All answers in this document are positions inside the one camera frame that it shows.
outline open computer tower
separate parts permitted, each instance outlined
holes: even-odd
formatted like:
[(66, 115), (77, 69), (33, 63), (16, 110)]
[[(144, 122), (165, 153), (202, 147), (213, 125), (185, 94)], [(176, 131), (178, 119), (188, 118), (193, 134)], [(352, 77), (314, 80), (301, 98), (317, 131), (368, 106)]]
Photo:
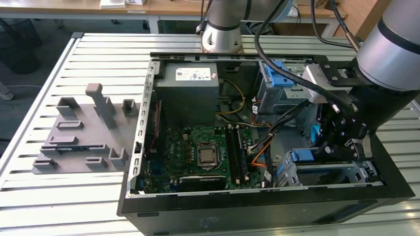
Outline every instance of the open computer tower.
[[(361, 161), (313, 158), (316, 104), (280, 127), (252, 166), (265, 124), (306, 97), (274, 81), (258, 56), (150, 56), (118, 202), (146, 236), (340, 223), (413, 196), (376, 135)], [(326, 60), (270, 57), (297, 75)]]

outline green circuit board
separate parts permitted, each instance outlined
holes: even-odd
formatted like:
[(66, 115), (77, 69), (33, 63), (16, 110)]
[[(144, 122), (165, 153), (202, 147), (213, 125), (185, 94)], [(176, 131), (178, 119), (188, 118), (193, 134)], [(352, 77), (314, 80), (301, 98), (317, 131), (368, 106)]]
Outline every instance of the green circuit board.
[[(248, 127), (240, 129), (242, 145), (252, 145), (250, 130)], [(200, 147), (213, 147), (217, 150), (217, 165), (202, 168), (198, 164)], [(173, 182), (177, 177), (184, 176), (225, 176), (225, 189), (245, 189), (260, 187), (260, 172), (249, 171), (249, 180), (240, 184), (230, 179), (229, 156), (225, 140), (224, 127), (186, 127), (170, 128), (165, 135), (164, 159), (156, 164), (152, 161), (149, 176), (157, 193), (176, 192)]]

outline ram slot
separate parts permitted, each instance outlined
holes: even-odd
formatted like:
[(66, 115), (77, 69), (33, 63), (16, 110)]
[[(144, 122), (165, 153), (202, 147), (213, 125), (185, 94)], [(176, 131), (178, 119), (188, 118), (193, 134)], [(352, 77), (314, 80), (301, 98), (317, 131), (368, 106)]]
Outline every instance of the ram slot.
[(238, 143), (238, 157), (240, 157), (240, 165), (241, 165), (241, 181), (249, 180), (248, 178), (248, 167), (246, 167), (246, 153), (242, 144), (242, 137), (238, 127), (236, 127), (236, 135), (237, 135), (237, 143)]
[(237, 133), (237, 129), (229, 126), (225, 129), (225, 140), (228, 148), (228, 158), (229, 158), (229, 168), (230, 168), (230, 178), (234, 184), (240, 184), (245, 180), (242, 162), (241, 162), (241, 143)]

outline table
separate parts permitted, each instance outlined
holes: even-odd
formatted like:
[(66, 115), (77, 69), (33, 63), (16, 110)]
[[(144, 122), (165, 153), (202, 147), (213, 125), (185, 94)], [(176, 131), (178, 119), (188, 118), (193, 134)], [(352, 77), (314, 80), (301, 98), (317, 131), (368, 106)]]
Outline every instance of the table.
[[(245, 53), (254, 53), (252, 42), (252, 36), (242, 36)], [(352, 50), (325, 45), (313, 37), (262, 36), (261, 46), (268, 53), (321, 54), (330, 60), (350, 60), (354, 56)], [(198, 51), (200, 38), (188, 34), (85, 33), (82, 38), (70, 39), (0, 159), (1, 236), (141, 235), (125, 218), (116, 216), (122, 172), (33, 175), (32, 162), (58, 114), (53, 106), (60, 97), (70, 95), (78, 103), (92, 103), (84, 95), (85, 85), (101, 83), (112, 102), (134, 99), (141, 103), (149, 53)], [(340, 225), (268, 229), (240, 235), (418, 235), (418, 129), (418, 116), (406, 107), (377, 133), (417, 197)]]
[[(0, 15), (4, 18), (34, 19), (108, 19), (108, 20), (148, 20), (150, 33), (158, 33), (158, 20), (198, 21), (201, 4), (190, 0), (146, 0), (145, 5), (126, 4), (125, 8), (100, 9), (100, 0), (1, 0)], [(298, 6), (301, 23), (310, 23), (309, 6)], [(346, 13), (340, 10), (342, 18)], [(332, 11), (317, 8), (314, 11), (317, 23), (326, 24), (322, 37), (332, 37), (338, 22)], [(296, 17), (289, 16), (281, 22), (296, 23)]]

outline metal slotted table surface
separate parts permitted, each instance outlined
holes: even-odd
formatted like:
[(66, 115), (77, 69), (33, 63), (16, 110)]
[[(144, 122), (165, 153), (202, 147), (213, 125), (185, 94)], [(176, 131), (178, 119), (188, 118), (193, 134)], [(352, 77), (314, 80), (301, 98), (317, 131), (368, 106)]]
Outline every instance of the metal slotted table surface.
[[(254, 53), (252, 36), (242, 37), (245, 53)], [(320, 54), (350, 60), (353, 52), (312, 37), (266, 36), (268, 53)], [(96, 34), (72, 38), (50, 76), (0, 159), (0, 235), (138, 236), (116, 216), (122, 173), (34, 175), (32, 162), (58, 114), (61, 96), (92, 103), (88, 83), (101, 83), (112, 102), (141, 102), (150, 52), (198, 52), (196, 35)], [(378, 129), (384, 146), (416, 197), (357, 216), (340, 225), (240, 232), (237, 235), (420, 235), (420, 120), (406, 107)]]

